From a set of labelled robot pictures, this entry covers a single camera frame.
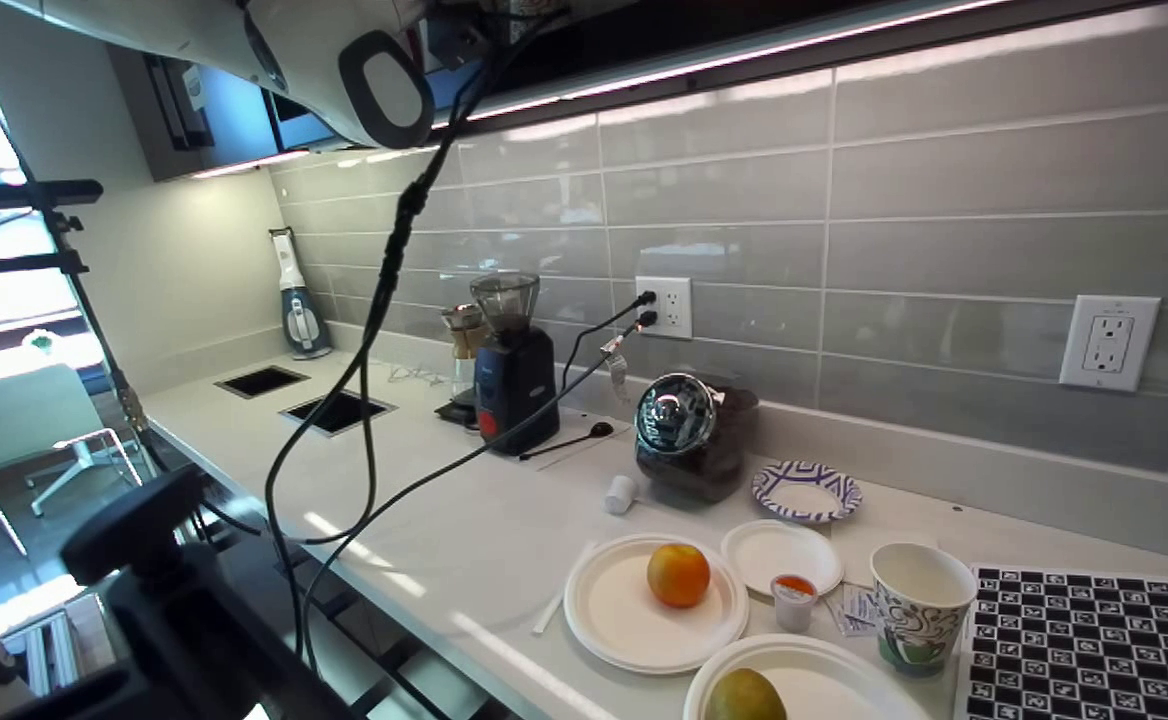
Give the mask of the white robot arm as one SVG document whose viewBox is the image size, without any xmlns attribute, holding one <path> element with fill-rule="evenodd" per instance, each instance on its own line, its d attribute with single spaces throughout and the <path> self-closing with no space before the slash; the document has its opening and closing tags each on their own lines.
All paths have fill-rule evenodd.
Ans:
<svg viewBox="0 0 1168 720">
<path fill-rule="evenodd" d="M 4 0 L 133 50 L 209 65 L 314 110 L 352 144 L 416 146 L 436 101 L 411 31 L 422 0 Z"/>
</svg>

